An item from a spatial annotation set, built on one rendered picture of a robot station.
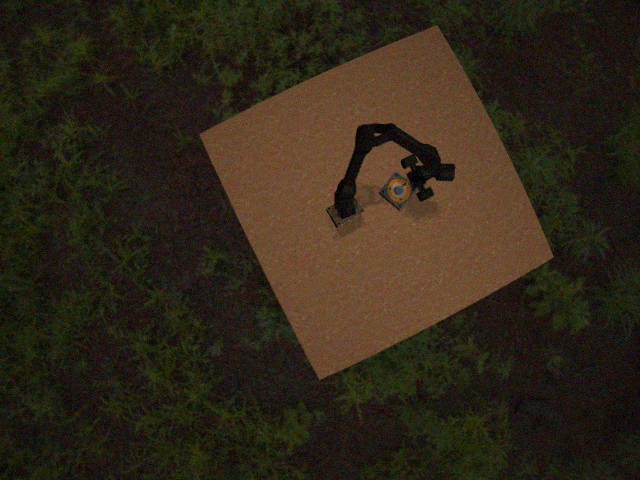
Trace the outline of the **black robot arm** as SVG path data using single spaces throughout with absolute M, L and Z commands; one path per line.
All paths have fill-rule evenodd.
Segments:
M 375 136 L 374 133 L 381 134 Z M 339 211 L 341 219 L 356 214 L 352 199 L 354 200 L 357 192 L 355 182 L 364 157 L 373 147 L 389 141 L 402 146 L 423 163 L 423 165 L 415 166 L 415 176 L 419 181 L 426 182 L 432 177 L 437 181 L 454 180 L 456 166 L 452 163 L 440 163 L 441 158 L 434 146 L 420 143 L 393 123 L 362 124 L 356 131 L 355 148 L 345 178 L 339 182 L 334 193 L 335 208 Z

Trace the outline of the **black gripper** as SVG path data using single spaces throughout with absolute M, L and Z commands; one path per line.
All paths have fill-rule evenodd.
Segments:
M 412 171 L 407 173 L 407 177 L 413 187 L 413 189 L 419 188 L 419 191 L 417 193 L 417 197 L 419 199 L 419 201 L 424 201 L 432 196 L 434 196 L 434 191 L 432 190 L 432 188 L 425 188 L 424 185 L 427 184 L 426 182 L 421 182 L 417 179 L 417 177 L 415 176 L 415 163 L 418 163 L 418 160 L 416 159 L 415 155 L 411 155 L 411 156 L 407 156 L 406 158 L 401 160 L 401 165 L 403 167 L 403 169 L 406 169 L 408 167 L 411 167 Z M 414 165 L 414 166 L 413 166 Z

